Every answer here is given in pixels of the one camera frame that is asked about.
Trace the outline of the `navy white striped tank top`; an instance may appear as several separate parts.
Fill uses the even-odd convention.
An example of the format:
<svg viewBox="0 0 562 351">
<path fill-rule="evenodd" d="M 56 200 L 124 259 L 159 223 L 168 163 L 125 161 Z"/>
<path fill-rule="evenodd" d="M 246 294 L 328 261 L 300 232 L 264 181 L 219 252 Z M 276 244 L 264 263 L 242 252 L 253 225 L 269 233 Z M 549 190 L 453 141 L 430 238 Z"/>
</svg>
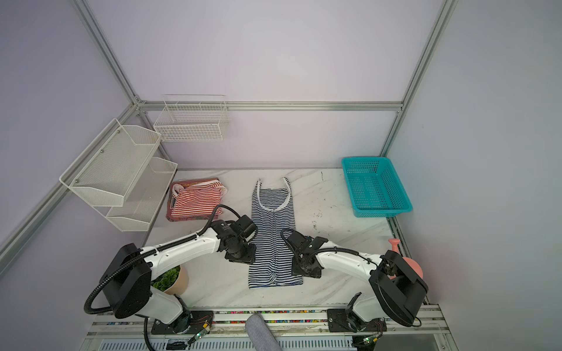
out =
<svg viewBox="0 0 562 351">
<path fill-rule="evenodd" d="M 258 180 L 252 194 L 251 219 L 258 228 L 253 237 L 256 260 L 250 265 L 250 289 L 283 288 L 303 284 L 293 273 L 294 253 L 286 246 L 284 230 L 296 229 L 291 183 L 283 178 L 283 188 L 264 188 Z"/>
</svg>

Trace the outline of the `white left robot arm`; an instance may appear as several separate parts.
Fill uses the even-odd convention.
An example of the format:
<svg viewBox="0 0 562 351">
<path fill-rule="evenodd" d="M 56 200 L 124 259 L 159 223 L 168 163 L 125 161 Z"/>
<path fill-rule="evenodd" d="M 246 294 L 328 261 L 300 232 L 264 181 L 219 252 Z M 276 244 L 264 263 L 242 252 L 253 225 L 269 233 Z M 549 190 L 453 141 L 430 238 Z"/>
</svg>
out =
<svg viewBox="0 0 562 351">
<path fill-rule="evenodd" d="M 193 333 L 197 325 L 209 325 L 213 316 L 197 319 L 179 295 L 158 290 L 152 282 L 190 260 L 216 252 L 223 252 L 231 263 L 253 263 L 256 246 L 248 238 L 257 232 L 253 224 L 219 221 L 204 233 L 191 233 L 155 247 L 122 247 L 100 280 L 109 307 L 91 311 L 112 312 L 118 320 L 147 317 L 169 333 Z"/>
</svg>

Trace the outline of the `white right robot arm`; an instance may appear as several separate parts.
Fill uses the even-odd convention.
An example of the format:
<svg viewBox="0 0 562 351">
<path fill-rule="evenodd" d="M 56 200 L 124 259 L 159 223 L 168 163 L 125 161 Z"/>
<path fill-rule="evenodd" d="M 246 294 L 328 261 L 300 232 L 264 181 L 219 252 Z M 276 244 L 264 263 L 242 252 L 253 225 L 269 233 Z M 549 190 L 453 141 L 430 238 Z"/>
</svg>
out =
<svg viewBox="0 0 562 351">
<path fill-rule="evenodd" d="M 405 327 L 414 327 L 428 293 L 423 278 L 400 254 L 365 254 L 342 247 L 293 249 L 298 275 L 318 279 L 333 269 L 364 280 L 371 286 L 384 315 Z"/>
</svg>

